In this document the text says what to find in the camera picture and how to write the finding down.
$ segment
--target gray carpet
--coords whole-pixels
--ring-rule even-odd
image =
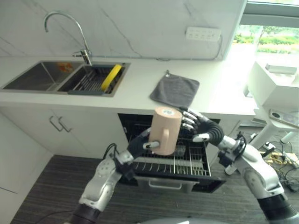
[[[248,136],[252,128],[243,129]],[[298,144],[294,144],[298,153]],[[33,186],[11,224],[33,224],[42,216],[77,205],[86,183],[98,165],[97,159],[54,156]],[[132,224],[160,217],[202,217],[232,224],[264,224],[262,211],[239,173],[225,176],[223,167],[215,163],[212,175],[227,182],[212,194],[146,192],[138,187],[118,184],[114,196],[98,223]],[[290,202],[299,210],[299,192],[286,189]],[[62,224],[70,213],[43,220],[42,224]]]

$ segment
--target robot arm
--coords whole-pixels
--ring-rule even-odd
[[[125,176],[132,178],[134,173],[130,166],[144,150],[159,146],[159,142],[148,142],[150,128],[133,139],[127,150],[120,154],[109,155],[96,168],[93,178],[86,185],[69,222],[65,224],[95,224],[98,216],[109,203],[115,185]]]
[[[182,111],[183,127],[195,133],[193,141],[209,141],[217,146],[219,163],[223,166],[234,163],[271,224],[299,223],[299,214],[288,202],[275,170],[265,163],[257,149],[246,145],[245,139],[225,136],[218,124],[202,114],[187,108]]]

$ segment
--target pink mug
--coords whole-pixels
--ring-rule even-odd
[[[158,155],[174,153],[181,127],[181,112],[169,107],[157,107],[151,123],[149,141],[159,141],[152,151]]]

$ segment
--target faucet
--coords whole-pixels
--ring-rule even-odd
[[[90,59],[91,56],[92,56],[92,52],[90,51],[90,49],[88,47],[88,44],[86,42],[86,39],[85,39],[85,36],[83,34],[83,31],[82,31],[82,28],[81,28],[80,24],[78,23],[78,21],[74,17],[72,17],[71,15],[69,15],[67,13],[61,12],[61,11],[52,11],[52,12],[47,13],[46,16],[45,16],[45,18],[44,18],[44,20],[43,20],[46,33],[48,33],[48,31],[49,31],[48,27],[47,27],[48,19],[52,15],[55,15],[55,14],[64,15],[65,17],[67,17],[70,20],[72,20],[73,22],[75,22],[75,24],[78,26],[78,28],[80,30],[80,33],[82,35],[82,38],[83,38],[84,46],[85,46],[85,49],[80,50],[81,56],[83,57],[83,59],[84,59],[84,61],[85,61],[86,64],[92,66],[92,61]]]

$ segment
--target gray towel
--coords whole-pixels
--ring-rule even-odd
[[[167,71],[149,97],[167,105],[189,107],[198,87],[198,81],[176,76]]]

